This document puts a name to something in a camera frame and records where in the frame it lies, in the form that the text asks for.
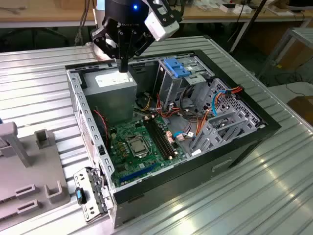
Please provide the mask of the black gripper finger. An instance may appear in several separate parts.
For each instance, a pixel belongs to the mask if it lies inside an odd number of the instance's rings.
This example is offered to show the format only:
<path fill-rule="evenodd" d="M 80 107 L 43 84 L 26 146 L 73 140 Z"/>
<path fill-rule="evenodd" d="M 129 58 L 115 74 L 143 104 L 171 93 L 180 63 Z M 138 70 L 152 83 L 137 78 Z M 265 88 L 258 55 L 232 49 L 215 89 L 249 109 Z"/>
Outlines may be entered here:
<path fill-rule="evenodd" d="M 124 72 L 124 62 L 120 59 L 119 46 L 101 26 L 90 33 L 94 54 L 99 60 L 115 60 L 119 72 Z"/>
<path fill-rule="evenodd" d="M 153 37 L 147 31 L 132 30 L 128 41 L 125 43 L 123 55 L 123 72 L 128 71 L 128 62 L 131 58 L 140 56 L 153 42 Z"/>

